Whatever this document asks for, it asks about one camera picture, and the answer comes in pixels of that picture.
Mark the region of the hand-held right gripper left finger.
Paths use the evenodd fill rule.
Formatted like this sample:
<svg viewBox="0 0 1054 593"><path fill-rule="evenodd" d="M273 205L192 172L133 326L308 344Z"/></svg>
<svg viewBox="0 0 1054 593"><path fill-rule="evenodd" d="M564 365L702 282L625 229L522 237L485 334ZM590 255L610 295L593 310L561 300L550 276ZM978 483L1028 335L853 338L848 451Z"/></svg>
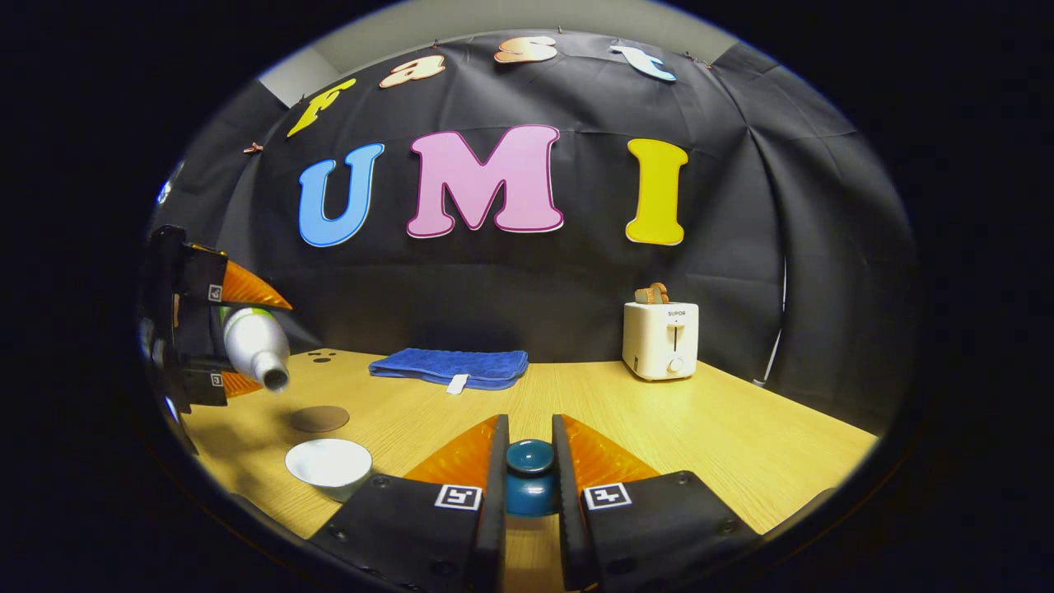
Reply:
<svg viewBox="0 0 1054 593"><path fill-rule="evenodd" d="M508 417L496 414L406 476L373 475L311 548L375 592L500 592L510 443Z"/></svg>

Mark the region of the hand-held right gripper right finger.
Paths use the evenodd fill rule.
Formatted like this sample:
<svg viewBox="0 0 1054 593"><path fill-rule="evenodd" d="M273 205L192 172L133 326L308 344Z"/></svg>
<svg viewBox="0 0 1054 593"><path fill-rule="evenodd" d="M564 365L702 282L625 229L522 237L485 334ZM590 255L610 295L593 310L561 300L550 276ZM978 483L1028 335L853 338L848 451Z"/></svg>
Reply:
<svg viewBox="0 0 1054 593"><path fill-rule="evenodd" d="M662 474L569 414L551 428L565 589L682 592L761 543L691 470Z"/></svg>

